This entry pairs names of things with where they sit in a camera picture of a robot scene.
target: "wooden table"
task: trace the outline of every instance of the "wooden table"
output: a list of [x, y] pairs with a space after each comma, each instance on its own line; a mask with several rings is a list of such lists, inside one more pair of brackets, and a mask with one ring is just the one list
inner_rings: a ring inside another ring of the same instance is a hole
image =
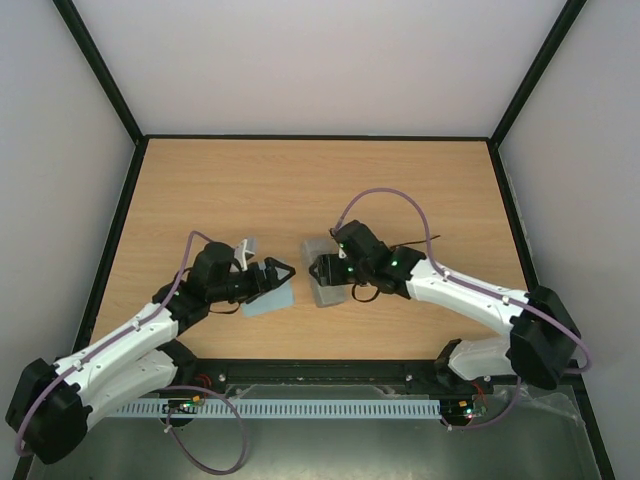
[[[423, 207], [432, 233], [441, 235], [434, 241], [438, 261], [524, 288], [483, 142], [154, 139], [93, 340], [131, 318], [173, 278], [193, 229], [230, 245], [255, 236], [258, 259], [280, 258], [298, 270], [293, 307], [252, 318], [210, 315], [182, 335], [199, 357], [428, 359], [453, 338], [492, 335], [454, 312], [398, 296], [315, 306], [301, 242], [326, 235], [354, 195], [376, 186], [405, 191]], [[387, 244], [424, 237], [416, 212], [393, 195], [364, 198], [349, 218]], [[192, 258], [202, 246], [195, 244]]]

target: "metal floor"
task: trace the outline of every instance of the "metal floor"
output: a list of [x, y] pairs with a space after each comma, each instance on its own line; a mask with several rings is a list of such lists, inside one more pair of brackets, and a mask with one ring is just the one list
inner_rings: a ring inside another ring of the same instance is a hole
[[[564, 392], [571, 396], [569, 387]], [[499, 411], [504, 404], [495, 399]], [[584, 426], [517, 406], [486, 430], [447, 432], [437, 420], [247, 420], [251, 451], [231, 478], [258, 479], [597, 479]], [[228, 468], [238, 455], [234, 420], [203, 419], [180, 429], [200, 461]], [[67, 458], [35, 464], [30, 480], [196, 480], [157, 419], [102, 421]]]

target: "wire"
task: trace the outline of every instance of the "wire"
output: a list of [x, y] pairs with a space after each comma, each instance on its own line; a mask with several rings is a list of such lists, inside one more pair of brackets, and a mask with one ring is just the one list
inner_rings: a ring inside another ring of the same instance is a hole
[[476, 387], [476, 390], [478, 390], [478, 395], [480, 395], [480, 398], [482, 399], [482, 403], [484, 403], [485, 407], [489, 408], [489, 404], [487, 403], [487, 396], [484, 394], [484, 391], [480, 388], [480, 385], [478, 385], [477, 382], [471, 382], [471, 385]]
[[580, 337], [578, 337], [575, 333], [573, 333], [567, 327], [565, 327], [560, 322], [558, 322], [551, 315], [547, 315], [542, 310], [540, 310], [540, 309], [538, 309], [536, 307], [533, 307], [533, 306], [531, 306], [529, 304], [526, 304], [524, 302], [521, 302], [521, 301], [519, 301], [519, 300], [517, 300], [515, 298], [511, 298], [511, 297], [508, 297], [508, 296], [505, 296], [505, 295], [501, 295], [501, 294], [493, 292], [493, 291], [491, 291], [491, 290], [489, 290], [489, 289], [487, 289], [485, 287], [482, 287], [480, 285], [476, 285], [475, 283], [472, 283], [472, 282], [468, 282], [467, 280], [463, 280], [461, 278], [458, 278], [455, 275], [451, 275], [451, 273], [448, 272], [448, 271], [445, 272], [445, 269], [442, 268], [442, 266], [440, 266], [436, 262], [435, 256], [433, 254], [433, 245], [431, 244], [431, 233], [429, 231], [429, 221], [427, 220], [427, 216], [424, 214], [424, 211], [420, 208], [420, 205], [418, 205], [416, 203], [416, 201], [413, 198], [411, 198], [409, 195], [407, 195], [406, 193], [401, 192], [400, 190], [396, 190], [395, 188], [387, 188], [387, 187], [370, 188], [369, 190], [365, 190], [365, 191], [359, 193], [358, 195], [353, 197], [353, 199], [347, 205], [347, 208], [345, 208], [344, 212], [342, 212], [342, 215], [340, 215], [340, 218], [338, 219], [338, 222], [336, 223], [335, 227], [333, 227], [333, 233], [335, 233], [338, 229], [340, 229], [340, 227], [342, 226], [342, 223], [344, 222], [344, 219], [346, 218], [347, 214], [353, 208], [353, 206], [356, 204], [356, 202], [358, 200], [360, 200], [365, 195], [369, 195], [371, 193], [380, 193], [380, 192], [392, 193], [394, 195], [398, 195], [399, 197], [404, 198], [418, 212], [418, 215], [420, 215], [420, 219], [422, 220], [422, 224], [424, 226], [425, 238], [429, 239], [428, 241], [425, 242], [426, 248], [427, 248], [427, 260], [429, 260], [429, 263], [431, 263], [431, 266], [433, 267], [433, 269], [440, 276], [442, 276], [443, 278], [447, 279], [448, 281], [451, 281], [453, 283], [457, 283], [458, 285], [460, 285], [462, 287], [468, 288], [469, 290], [472, 290], [474, 292], [482, 293], [482, 294], [487, 295], [487, 296], [489, 296], [491, 298], [494, 298], [496, 300], [503, 301], [504, 297], [507, 297], [509, 303], [512, 303], [513, 305], [516, 305], [516, 306], [522, 308], [523, 310], [526, 310], [526, 311], [534, 314], [538, 318], [544, 320], [547, 323], [550, 323], [556, 329], [560, 330], [560, 332], [562, 332], [564, 335], [569, 337], [578, 347], [580, 347], [580, 349], [584, 353], [585, 360], [586, 360], [583, 367], [581, 367], [581, 368], [567, 368], [565, 370], [565, 373], [583, 373], [583, 372], [586, 372], [587, 370], [589, 370], [591, 368], [591, 365], [592, 365], [591, 352], [589, 351], [589, 348], [587, 347], [587, 345], [582, 341], [582, 339]]
[[198, 380], [201, 380], [204, 383], [204, 386], [206, 388], [211, 388], [211, 385], [213, 385], [213, 382], [211, 381], [211, 377], [205, 373], [199, 373], [198, 375], [195, 376], [195, 378], [197, 378]]
[[249, 433], [247, 431], [247, 425], [245, 424], [244, 420], [240, 416], [240, 413], [238, 412], [238, 409], [233, 405], [233, 403], [231, 403], [224, 395], [221, 395], [218, 392], [214, 392], [213, 390], [209, 390], [208, 388], [196, 387], [193, 385], [172, 385], [170, 387], [161, 388], [160, 390], [163, 392], [173, 390], [192, 390], [195, 392], [207, 394], [211, 397], [215, 397], [222, 403], [224, 403], [227, 407], [229, 407], [229, 410], [231, 410], [233, 415], [236, 417], [236, 419], [238, 420], [238, 425], [240, 426], [240, 433], [242, 434], [242, 450], [236, 463], [227, 470], [216, 470], [214, 468], [207, 467], [205, 464], [199, 462], [193, 455], [191, 455], [189, 450], [187, 450], [187, 448], [182, 443], [182, 440], [180, 440], [180, 437], [178, 437], [178, 435], [176, 434], [174, 428], [171, 426], [171, 416], [176, 412], [175, 408], [169, 410], [167, 418], [165, 418], [164, 424], [166, 428], [164, 431], [171, 435], [171, 438], [176, 441], [184, 456], [187, 457], [187, 460], [189, 460], [194, 466], [205, 473], [208, 473], [210, 475], [229, 475], [231, 473], [237, 472], [238, 470], [240, 470], [240, 468], [242, 468], [246, 460], [247, 453], [249, 452]]
[[[178, 286], [180, 284], [180, 280], [182, 279], [182, 276], [184, 275], [185, 269], [187, 268], [187, 262], [189, 261], [189, 253], [191, 252], [191, 244], [193, 243], [193, 238], [196, 237], [196, 236], [206, 240], [207, 242], [213, 242], [213, 240], [211, 240], [205, 234], [200, 233], [200, 232], [198, 232], [196, 230], [193, 230], [191, 233], [189, 233], [189, 236], [187, 237], [187, 245], [186, 245], [185, 250], [184, 250], [184, 255], [182, 256], [182, 262], [180, 264], [180, 268], [178, 269], [178, 273], [176, 273], [176, 276], [175, 276], [175, 278], [173, 280], [173, 284], [171, 285], [171, 288], [169, 289], [169, 292], [167, 293], [167, 296], [160, 303], [160, 305], [158, 305], [158, 308], [156, 308], [150, 315], [148, 315], [147, 317], [139, 320], [138, 321], [138, 325], [140, 325], [140, 326], [141, 325], [145, 325], [145, 324], [149, 323], [151, 320], [153, 320], [154, 318], [156, 318], [158, 315], [160, 315], [160, 312], [162, 312], [162, 310], [164, 310], [164, 308], [167, 306], [167, 304], [171, 300], [171, 297], [173, 297], [173, 294], [178, 289]], [[89, 352], [87, 355], [85, 355], [83, 358], [80, 359], [80, 369], [82, 369], [82, 367], [84, 365], [86, 365], [88, 362], [90, 362], [92, 358], [94, 358], [96, 355], [101, 353], [105, 348], [110, 347], [111, 345], [116, 343], [118, 340], [120, 340], [123, 337], [127, 336], [131, 332], [135, 332], [135, 331], [136, 331], [136, 328], [133, 325], [131, 325], [131, 326], [121, 330], [120, 332], [118, 332], [113, 337], [105, 340], [104, 343], [96, 344], [96, 346], [94, 347], [94, 349], [91, 352]], [[22, 423], [20, 424], [20, 427], [18, 428], [18, 432], [16, 433], [16, 439], [15, 439], [15, 443], [14, 443], [14, 450], [16, 451], [16, 453], [19, 456], [27, 457], [27, 456], [29, 456], [29, 455], [31, 455], [33, 453], [30, 450], [28, 450], [27, 448], [25, 448], [25, 446], [22, 445], [22, 442], [23, 442], [23, 439], [24, 439], [24, 434], [27, 431], [27, 427], [29, 426], [29, 423], [31, 422], [31, 420], [32, 420], [33, 416], [35, 415], [36, 411], [38, 410], [38, 408], [40, 408], [40, 405], [42, 405], [42, 403], [45, 401], [47, 396], [53, 390], [55, 390], [58, 387], [58, 385], [60, 385], [64, 381], [65, 378], [67, 378], [69, 375], [71, 375], [73, 372], [76, 372], [76, 371], [78, 371], [78, 369], [75, 366], [72, 366], [72, 367], [69, 367], [68, 369], [66, 369], [61, 374], [59, 374], [42, 391], [42, 393], [40, 393], [40, 395], [38, 395], [38, 397], [35, 399], [35, 401], [31, 404], [31, 407], [29, 407], [29, 410], [27, 410], [27, 413], [25, 414], [24, 418], [22, 419]]]
[[376, 298], [378, 298], [378, 295], [380, 295], [380, 289], [376, 288], [376, 293], [373, 294], [373, 296], [371, 298], [367, 298], [366, 300], [360, 300], [358, 297], [356, 297], [356, 287], [358, 286], [357, 283], [353, 284], [353, 287], [351, 287], [351, 296], [353, 297], [353, 299], [357, 302], [360, 303], [369, 303], [369, 302], [373, 302]]
[[442, 417], [442, 423], [444, 423], [444, 426], [447, 427], [447, 430], [478, 430], [480, 428], [485, 428], [485, 427], [490, 427], [491, 425], [495, 425], [500, 420], [504, 419], [504, 417], [506, 417], [509, 414], [509, 412], [513, 409], [513, 407], [516, 406], [516, 403], [518, 403], [518, 398], [520, 397], [521, 383], [522, 383], [522, 380], [520, 379], [520, 377], [517, 377], [516, 391], [513, 392], [513, 396], [511, 397], [511, 401], [509, 402], [509, 404], [505, 407], [505, 409], [502, 412], [500, 412], [500, 414], [497, 417], [494, 417], [491, 420], [488, 420], [484, 423], [478, 423], [477, 425], [467, 424], [465, 426], [450, 425], [449, 422], [447, 422], [447, 420], [444, 417]]
[[[436, 238], [440, 238], [442, 235], [434, 235], [433, 237], [431, 237], [431, 240], [435, 240]], [[396, 243], [395, 245], [391, 245], [389, 248], [396, 248], [396, 247], [404, 247], [407, 245], [420, 245], [421, 243], [426, 243], [426, 239], [424, 240], [416, 240], [415, 242], [405, 242], [405, 243]]]
[[215, 310], [211, 310], [211, 308], [209, 308], [209, 313], [217, 313], [219, 315], [232, 315], [236, 313], [238, 310], [240, 310], [240, 303], [238, 303], [238, 306], [233, 310], [225, 310], [223, 312], [216, 312]]

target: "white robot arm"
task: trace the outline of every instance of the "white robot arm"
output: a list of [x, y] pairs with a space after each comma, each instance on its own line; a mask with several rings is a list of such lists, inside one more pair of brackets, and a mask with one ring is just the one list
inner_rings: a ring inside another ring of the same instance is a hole
[[[387, 247], [357, 220], [332, 236], [340, 253], [320, 255], [309, 268], [320, 286], [373, 285], [380, 293], [442, 305], [499, 334], [452, 340], [436, 360], [441, 383], [515, 373], [541, 388], [557, 386], [580, 333], [552, 290], [540, 286], [525, 292], [463, 275], [412, 248]], [[571, 337], [532, 312], [551, 318]]]
[[250, 303], [295, 274], [270, 257], [264, 268], [247, 263], [253, 243], [244, 240], [234, 250], [209, 242], [182, 280], [187, 249], [174, 281], [127, 323], [53, 364], [37, 359], [28, 365], [6, 415], [18, 447], [24, 440], [43, 463], [57, 462], [122, 405], [172, 383], [188, 385], [197, 358], [176, 337], [204, 319], [212, 303]]

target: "black frame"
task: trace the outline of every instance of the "black frame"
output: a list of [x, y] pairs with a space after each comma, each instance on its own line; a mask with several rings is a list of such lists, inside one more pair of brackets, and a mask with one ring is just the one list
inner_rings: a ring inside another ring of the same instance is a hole
[[[145, 135], [138, 127], [131, 111], [129, 110], [115, 80], [111, 76], [106, 63], [102, 59], [97, 46], [91, 39], [80, 14], [72, 0], [52, 0], [60, 15], [64, 19], [71, 34], [75, 38], [82, 53], [93, 69], [98, 81], [102, 85], [105, 94], [111, 101], [114, 109], [127, 129], [132, 141], [136, 145], [124, 187], [118, 202], [118, 206], [111, 223], [106, 245], [98, 266], [91, 294], [80, 324], [80, 328], [74, 343], [73, 350], [77, 351], [89, 344], [91, 334], [97, 319], [97, 314], [102, 303], [107, 280], [111, 273], [111, 267], [118, 248], [122, 230], [133, 193], [135, 191], [138, 175], [142, 168], [145, 152], [150, 139], [154, 138], [184, 138], [184, 139], [254, 139], [254, 140], [366, 140], [366, 141], [481, 141], [485, 142], [496, 181], [500, 189], [500, 195], [504, 203], [505, 212], [516, 250], [522, 267], [523, 275], [529, 289], [538, 285], [538, 278], [533, 266], [531, 254], [522, 229], [522, 224], [511, 194], [507, 175], [500, 158], [499, 147], [520, 111], [531, 95], [545, 69], [551, 62], [555, 52], [560, 47], [562, 40], [569, 32], [586, 0], [567, 0], [556, 22], [550, 30], [547, 38], [541, 46], [535, 60], [531, 64], [522, 83], [518, 87], [507, 110], [500, 120], [491, 138], [487, 137], [455, 137], [455, 136], [379, 136], [366, 135], [171, 135], [150, 134]], [[292, 383], [305, 383], [312, 381], [321, 383], [351, 383], [351, 384], [386, 384], [396, 385], [407, 393], [411, 392], [407, 375], [415, 371], [416, 366], [421, 366], [421, 361], [294, 361], [294, 360], [202, 360], [201, 365], [211, 373], [215, 386], [224, 387], [225, 383], [251, 383], [255, 381], [265, 383], [278, 383], [289, 380]], [[513, 384], [515, 377], [494, 378], [496, 384]], [[589, 396], [580, 375], [568, 375], [562, 379], [563, 384], [573, 387], [582, 418], [586, 423], [587, 433], [596, 457], [598, 468], [603, 479], [613, 479], [613, 469], [607, 456], [607, 452], [600, 436], [600, 431], [591, 408]], [[26, 478], [29, 470], [30, 459], [23, 458], [18, 464], [14, 479]]]

